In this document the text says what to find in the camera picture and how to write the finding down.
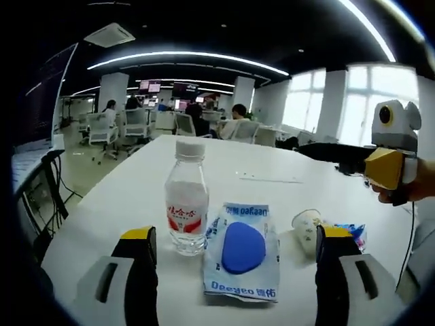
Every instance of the black hair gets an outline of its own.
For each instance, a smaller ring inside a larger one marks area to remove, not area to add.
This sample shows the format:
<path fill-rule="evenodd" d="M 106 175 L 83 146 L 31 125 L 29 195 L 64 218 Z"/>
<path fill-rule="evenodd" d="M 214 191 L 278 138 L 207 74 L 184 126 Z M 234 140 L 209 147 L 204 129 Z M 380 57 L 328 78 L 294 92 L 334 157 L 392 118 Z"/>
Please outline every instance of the black hair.
<path fill-rule="evenodd" d="M 134 110 L 139 107 L 139 101 L 136 97 L 132 96 L 127 100 L 127 103 L 125 103 L 125 109 L 126 110 Z"/>
<path fill-rule="evenodd" d="M 190 115 L 192 119 L 199 119 L 203 114 L 203 108 L 197 103 L 189 104 L 184 112 Z"/>
<path fill-rule="evenodd" d="M 113 108 L 115 105 L 116 105 L 116 101 L 115 101 L 115 100 L 109 100 L 109 101 L 107 102 L 106 109 L 111 109 L 111 108 Z"/>
<path fill-rule="evenodd" d="M 243 104 L 236 104 L 234 107 L 232 107 L 232 112 L 237 112 L 239 115 L 244 117 L 246 115 L 246 106 Z"/>

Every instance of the paper cup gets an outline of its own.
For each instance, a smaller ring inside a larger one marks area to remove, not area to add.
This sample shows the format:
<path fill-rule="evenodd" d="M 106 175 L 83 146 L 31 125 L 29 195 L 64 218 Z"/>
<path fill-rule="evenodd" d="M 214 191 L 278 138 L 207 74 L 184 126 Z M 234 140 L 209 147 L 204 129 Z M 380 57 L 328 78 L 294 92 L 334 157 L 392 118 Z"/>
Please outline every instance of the paper cup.
<path fill-rule="evenodd" d="M 307 209 L 293 218 L 292 227 L 308 257 L 315 257 L 317 226 L 320 223 L 320 213 L 316 209 Z"/>

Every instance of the blue sponge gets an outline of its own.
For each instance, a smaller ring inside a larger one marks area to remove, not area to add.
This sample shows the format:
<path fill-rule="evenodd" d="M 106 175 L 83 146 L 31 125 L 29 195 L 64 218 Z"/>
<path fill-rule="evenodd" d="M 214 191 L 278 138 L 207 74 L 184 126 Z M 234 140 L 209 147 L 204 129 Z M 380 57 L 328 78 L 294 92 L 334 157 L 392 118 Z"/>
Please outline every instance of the blue sponge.
<path fill-rule="evenodd" d="M 228 273 L 243 274 L 259 266 L 266 257 L 266 244 L 259 231 L 234 222 L 226 229 L 222 266 Z"/>

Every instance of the ceiling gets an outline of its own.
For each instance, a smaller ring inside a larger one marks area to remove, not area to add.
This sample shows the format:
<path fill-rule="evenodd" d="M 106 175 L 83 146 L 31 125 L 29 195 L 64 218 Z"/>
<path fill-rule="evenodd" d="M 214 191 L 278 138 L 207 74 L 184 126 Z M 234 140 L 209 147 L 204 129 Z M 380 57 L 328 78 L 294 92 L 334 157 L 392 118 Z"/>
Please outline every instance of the ceiling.
<path fill-rule="evenodd" d="M 87 70 L 105 60 L 144 52 L 225 54 L 261 62 L 290 75 L 321 67 L 344 69 L 355 62 L 387 62 L 372 35 L 338 0 L 276 1 L 267 5 L 263 2 L 258 7 L 251 3 L 237 5 L 234 1 L 220 1 L 219 5 L 168 1 L 150 5 L 149 1 L 129 0 L 121 4 L 89 5 L 91 2 L 49 6 L 32 3 L 21 18 L 30 20 L 33 10 L 45 13 L 37 20 L 33 17 L 23 36 L 26 53 L 32 58 L 21 63 L 23 69 L 35 69 L 53 54 L 79 42 L 62 95 L 98 86 L 100 76 L 117 71 L 130 75 L 129 87 L 138 86 L 136 79 L 200 79 L 233 84 L 238 75 L 244 75 L 254 78 L 259 87 L 288 78 L 242 62 L 198 56 L 137 58 Z M 376 26 L 399 63 L 414 66 L 418 74 L 433 78 L 424 51 L 394 18 L 375 1 L 352 2 Z M 420 23 L 427 36 L 433 37 L 425 30 L 434 16 L 433 1 L 398 2 Z M 83 40 L 112 22 L 133 34 L 136 40 L 107 49 Z M 201 87 L 231 90 L 209 84 Z"/>

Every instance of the white shirt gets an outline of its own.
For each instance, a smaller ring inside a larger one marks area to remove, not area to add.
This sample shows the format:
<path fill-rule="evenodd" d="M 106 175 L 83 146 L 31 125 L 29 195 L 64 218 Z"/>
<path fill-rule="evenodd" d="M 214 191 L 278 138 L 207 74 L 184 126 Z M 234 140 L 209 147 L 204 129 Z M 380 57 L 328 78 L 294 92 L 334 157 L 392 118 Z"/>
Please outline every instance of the white shirt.
<path fill-rule="evenodd" d="M 236 130 L 237 123 L 242 120 L 249 120 L 246 117 L 238 120 L 230 120 L 225 124 L 225 127 L 220 131 L 219 135 L 222 139 L 230 139 L 234 131 Z"/>
<path fill-rule="evenodd" d="M 107 109 L 106 113 L 107 120 L 109 121 L 109 126 L 115 126 L 116 111 L 112 109 Z"/>

